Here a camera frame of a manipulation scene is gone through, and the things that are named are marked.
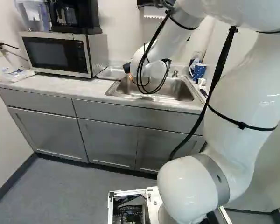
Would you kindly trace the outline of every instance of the stainless steel sink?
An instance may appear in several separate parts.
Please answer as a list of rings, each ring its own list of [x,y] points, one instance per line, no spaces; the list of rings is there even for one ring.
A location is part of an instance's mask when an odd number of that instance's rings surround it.
[[[144,77],[142,83],[147,91],[154,90],[161,80],[155,78]],[[136,80],[133,82],[124,77],[121,81],[116,81],[106,92],[107,96],[117,96],[128,99],[142,99],[159,102],[193,102],[198,100],[197,96],[192,93],[192,85],[185,77],[179,78],[167,77],[163,87],[155,94],[142,94],[137,85]]]

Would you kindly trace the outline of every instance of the microwave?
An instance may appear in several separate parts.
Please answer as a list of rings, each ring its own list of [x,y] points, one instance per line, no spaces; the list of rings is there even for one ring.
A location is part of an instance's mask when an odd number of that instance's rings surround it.
[[[28,62],[36,72],[93,78],[109,65],[106,34],[20,34]]]

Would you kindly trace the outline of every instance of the wall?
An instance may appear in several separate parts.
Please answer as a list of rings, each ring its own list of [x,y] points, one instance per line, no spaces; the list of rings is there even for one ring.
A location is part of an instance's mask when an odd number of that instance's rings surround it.
[[[14,1],[0,0],[0,40],[14,46],[20,46],[17,32],[23,29],[14,8]],[[22,59],[13,55],[9,55],[8,60],[14,65],[27,65]],[[10,66],[8,60],[0,57],[0,69]],[[31,154],[32,149],[18,130],[0,98],[0,187]]]
[[[137,0],[98,0],[100,25],[108,34],[109,58],[114,63],[130,61],[134,53],[148,42],[161,20],[143,17]],[[188,65],[194,50],[205,48],[212,32],[213,19],[208,17],[195,31],[187,45],[172,58],[173,64]]]
[[[229,28],[230,25],[216,21],[203,61],[208,65],[205,74],[208,85],[211,83]],[[235,34],[223,75],[241,61],[253,47],[257,36],[256,32],[243,28]],[[263,212],[271,212],[280,207],[280,123],[258,155],[250,187],[240,198],[226,207]]]

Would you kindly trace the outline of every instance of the microwave window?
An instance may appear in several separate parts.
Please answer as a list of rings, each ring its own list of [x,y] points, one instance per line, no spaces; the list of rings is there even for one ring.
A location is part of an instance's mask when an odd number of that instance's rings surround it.
[[[68,66],[62,44],[29,42],[28,45],[36,64]]]

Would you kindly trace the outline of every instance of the coffee mug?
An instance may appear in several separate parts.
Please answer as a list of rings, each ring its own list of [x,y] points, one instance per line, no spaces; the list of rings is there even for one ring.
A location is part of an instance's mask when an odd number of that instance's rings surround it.
[[[206,64],[197,63],[194,68],[194,73],[189,70],[192,76],[192,79],[196,81],[199,78],[202,78],[206,71]]]

